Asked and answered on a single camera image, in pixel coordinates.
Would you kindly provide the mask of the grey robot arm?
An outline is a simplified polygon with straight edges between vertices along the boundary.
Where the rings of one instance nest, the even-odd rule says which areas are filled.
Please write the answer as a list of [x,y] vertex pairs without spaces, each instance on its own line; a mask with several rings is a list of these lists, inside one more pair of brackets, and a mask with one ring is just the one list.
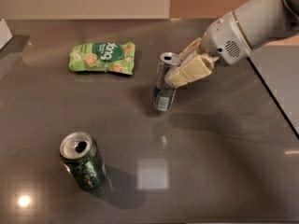
[[257,48],[298,34],[298,0],[249,0],[212,22],[204,34],[179,54],[181,65],[170,69],[165,83],[178,88],[209,76],[216,62],[229,65]]

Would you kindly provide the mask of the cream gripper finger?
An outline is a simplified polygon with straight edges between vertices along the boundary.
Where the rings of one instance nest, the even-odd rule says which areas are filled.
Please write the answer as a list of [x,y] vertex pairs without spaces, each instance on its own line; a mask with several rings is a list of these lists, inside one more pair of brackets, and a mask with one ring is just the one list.
[[179,54],[181,66],[186,66],[192,61],[195,61],[196,64],[201,64],[203,62],[202,55],[205,53],[205,50],[201,46],[201,40],[201,37],[196,38]]
[[165,83],[172,88],[178,88],[208,77],[218,59],[219,57],[212,57],[207,53],[196,56],[190,55],[179,67],[172,68],[166,73]]

